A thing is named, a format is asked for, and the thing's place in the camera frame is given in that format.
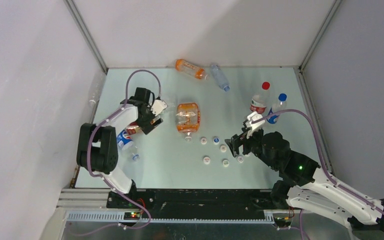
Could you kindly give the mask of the Nongfu Spring red label bottle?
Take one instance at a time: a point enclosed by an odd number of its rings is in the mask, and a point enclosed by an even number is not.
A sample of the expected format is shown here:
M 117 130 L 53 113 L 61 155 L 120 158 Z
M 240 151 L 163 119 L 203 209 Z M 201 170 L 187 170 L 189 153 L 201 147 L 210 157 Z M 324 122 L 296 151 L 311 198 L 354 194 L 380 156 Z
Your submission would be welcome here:
M 263 114 L 269 105 L 269 98 L 270 90 L 261 89 L 252 96 L 249 109 L 252 112 Z

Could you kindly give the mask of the Pepsi bottle blue label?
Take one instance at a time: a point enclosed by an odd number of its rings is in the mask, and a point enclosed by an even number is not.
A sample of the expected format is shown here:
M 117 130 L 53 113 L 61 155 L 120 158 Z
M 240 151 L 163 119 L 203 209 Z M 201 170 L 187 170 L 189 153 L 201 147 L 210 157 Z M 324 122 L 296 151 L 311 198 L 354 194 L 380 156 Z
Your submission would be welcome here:
M 273 113 L 276 113 L 276 112 L 279 112 L 281 110 L 284 110 L 286 109 L 286 106 L 287 106 L 287 101 L 286 100 L 277 100 L 275 103 L 272 104 L 269 112 L 268 112 L 268 115 L 271 115 Z M 269 118 L 267 118 L 267 123 L 268 124 L 276 124 L 277 121 L 278 121 L 278 118 L 279 118 L 279 114 L 275 114 L 273 116 L 270 116 Z

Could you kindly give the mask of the blue bottle cap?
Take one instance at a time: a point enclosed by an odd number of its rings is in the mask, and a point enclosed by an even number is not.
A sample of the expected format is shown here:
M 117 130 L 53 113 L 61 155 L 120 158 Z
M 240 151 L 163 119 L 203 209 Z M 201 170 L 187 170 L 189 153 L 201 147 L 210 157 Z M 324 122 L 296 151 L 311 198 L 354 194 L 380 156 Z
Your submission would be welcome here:
M 287 100 L 287 95 L 285 93 L 281 93 L 278 96 L 278 100 L 281 101 L 281 102 L 285 102 Z

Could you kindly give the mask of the red bottle cap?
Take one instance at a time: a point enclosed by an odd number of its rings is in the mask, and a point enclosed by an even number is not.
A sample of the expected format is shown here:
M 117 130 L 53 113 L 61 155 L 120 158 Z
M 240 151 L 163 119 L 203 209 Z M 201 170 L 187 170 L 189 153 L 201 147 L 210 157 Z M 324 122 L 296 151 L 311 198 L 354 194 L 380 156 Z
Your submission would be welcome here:
M 261 85 L 261 88 L 265 91 L 268 91 L 271 87 L 271 84 L 267 81 L 263 82 L 262 85 Z

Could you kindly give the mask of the red yellow label tea bottle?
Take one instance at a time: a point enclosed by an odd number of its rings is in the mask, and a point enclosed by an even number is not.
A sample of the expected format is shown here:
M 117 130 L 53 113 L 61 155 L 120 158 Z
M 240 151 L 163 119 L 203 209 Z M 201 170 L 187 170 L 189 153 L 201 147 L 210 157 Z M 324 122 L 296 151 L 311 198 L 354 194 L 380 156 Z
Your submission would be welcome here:
M 130 123 L 126 128 L 125 131 L 127 132 L 128 135 L 136 135 L 136 134 L 143 134 L 144 131 L 142 128 L 138 125 L 136 121 Z

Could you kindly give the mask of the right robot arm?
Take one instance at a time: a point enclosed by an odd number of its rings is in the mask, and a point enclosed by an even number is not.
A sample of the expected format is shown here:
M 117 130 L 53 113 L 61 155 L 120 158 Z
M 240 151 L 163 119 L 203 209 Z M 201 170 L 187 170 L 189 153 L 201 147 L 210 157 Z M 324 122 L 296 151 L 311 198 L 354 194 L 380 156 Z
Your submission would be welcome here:
M 278 172 L 280 180 L 270 194 L 275 208 L 306 210 L 337 222 L 360 240 L 384 240 L 384 198 L 344 190 L 346 185 L 315 160 L 291 150 L 279 132 L 243 132 L 225 143 L 234 157 L 252 154 Z

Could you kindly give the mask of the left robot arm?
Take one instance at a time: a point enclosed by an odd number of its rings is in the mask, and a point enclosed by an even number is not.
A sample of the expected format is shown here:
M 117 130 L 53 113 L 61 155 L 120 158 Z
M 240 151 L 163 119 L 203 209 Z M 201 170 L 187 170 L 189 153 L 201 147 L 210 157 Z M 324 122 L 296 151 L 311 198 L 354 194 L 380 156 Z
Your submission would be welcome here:
M 133 208 L 138 194 L 131 190 L 133 180 L 119 166 L 119 152 L 133 147 L 126 128 L 136 123 L 144 134 L 149 134 L 163 120 L 160 114 L 167 103 L 147 88 L 138 87 L 133 96 L 120 102 L 116 110 L 101 123 L 84 123 L 79 130 L 76 163 L 93 177 L 108 183 L 114 192 L 120 192 L 118 201 L 125 208 Z

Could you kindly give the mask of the Pepsi bottle lower left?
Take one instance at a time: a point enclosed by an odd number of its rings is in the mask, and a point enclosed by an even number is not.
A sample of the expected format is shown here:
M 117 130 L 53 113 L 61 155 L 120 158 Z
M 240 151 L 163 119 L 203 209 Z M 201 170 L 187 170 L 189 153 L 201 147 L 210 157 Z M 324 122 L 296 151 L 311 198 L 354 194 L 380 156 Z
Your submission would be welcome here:
M 136 162 L 140 159 L 138 147 L 125 129 L 116 136 L 116 143 L 124 160 Z

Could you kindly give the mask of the large orange label bottle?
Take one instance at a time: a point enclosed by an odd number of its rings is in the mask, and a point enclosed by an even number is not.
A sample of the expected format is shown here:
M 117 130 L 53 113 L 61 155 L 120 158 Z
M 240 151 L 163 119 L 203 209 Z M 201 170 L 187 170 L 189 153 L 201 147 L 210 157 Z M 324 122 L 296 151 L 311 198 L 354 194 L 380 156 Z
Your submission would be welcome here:
M 199 130 L 201 112 L 196 102 L 181 103 L 177 106 L 175 125 L 179 133 L 184 135 L 187 142 L 192 140 L 192 135 Z

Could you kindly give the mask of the slim orange label bottle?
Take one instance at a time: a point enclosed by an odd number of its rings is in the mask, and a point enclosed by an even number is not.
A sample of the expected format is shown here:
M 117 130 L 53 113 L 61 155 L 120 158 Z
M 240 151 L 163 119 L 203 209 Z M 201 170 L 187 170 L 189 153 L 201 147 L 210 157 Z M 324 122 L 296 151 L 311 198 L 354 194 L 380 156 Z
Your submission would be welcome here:
M 178 72 L 187 74 L 195 79 L 198 79 L 198 80 L 208 79 L 208 74 L 204 68 L 197 66 L 195 64 L 192 64 L 189 61 L 186 61 L 185 59 L 182 59 L 182 58 L 177 59 L 175 61 L 174 67 Z

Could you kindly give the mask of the clear bluish water bottle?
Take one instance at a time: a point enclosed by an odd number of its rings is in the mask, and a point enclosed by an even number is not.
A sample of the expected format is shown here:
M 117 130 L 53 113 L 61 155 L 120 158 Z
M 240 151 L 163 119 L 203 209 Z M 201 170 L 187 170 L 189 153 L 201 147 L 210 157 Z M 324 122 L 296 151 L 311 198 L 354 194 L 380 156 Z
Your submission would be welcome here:
M 230 90 L 230 84 L 220 66 L 213 63 L 210 65 L 209 70 L 219 88 L 228 92 Z

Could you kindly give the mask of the white cap blue logo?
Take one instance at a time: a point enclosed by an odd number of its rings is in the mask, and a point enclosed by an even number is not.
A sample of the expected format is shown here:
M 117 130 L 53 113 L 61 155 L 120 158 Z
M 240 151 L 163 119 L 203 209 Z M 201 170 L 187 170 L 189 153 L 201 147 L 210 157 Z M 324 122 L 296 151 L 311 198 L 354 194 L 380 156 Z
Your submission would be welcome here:
M 220 139 L 219 139 L 218 137 L 214 137 L 214 138 L 213 138 L 213 143 L 214 143 L 215 145 L 218 145 L 218 144 L 220 143 Z

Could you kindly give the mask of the clear bottle by wall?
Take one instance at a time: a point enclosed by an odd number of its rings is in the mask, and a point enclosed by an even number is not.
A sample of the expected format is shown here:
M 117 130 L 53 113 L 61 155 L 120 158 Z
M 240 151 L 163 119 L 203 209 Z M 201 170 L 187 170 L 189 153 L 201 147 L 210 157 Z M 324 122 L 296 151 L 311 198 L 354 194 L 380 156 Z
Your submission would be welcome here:
M 89 97 L 88 97 L 88 105 L 92 108 L 94 107 L 97 102 L 100 99 L 100 96 L 102 94 L 102 90 L 104 87 L 106 76 L 100 75 L 99 77 L 96 77 L 89 90 Z

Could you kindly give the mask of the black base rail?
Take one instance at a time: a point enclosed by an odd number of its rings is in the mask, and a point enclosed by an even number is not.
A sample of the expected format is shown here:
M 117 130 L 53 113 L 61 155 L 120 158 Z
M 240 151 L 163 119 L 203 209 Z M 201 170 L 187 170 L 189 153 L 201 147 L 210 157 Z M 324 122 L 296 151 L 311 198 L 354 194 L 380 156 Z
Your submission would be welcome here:
M 156 220 L 265 220 L 276 210 L 270 192 L 261 189 L 132 189 L 126 196 Z

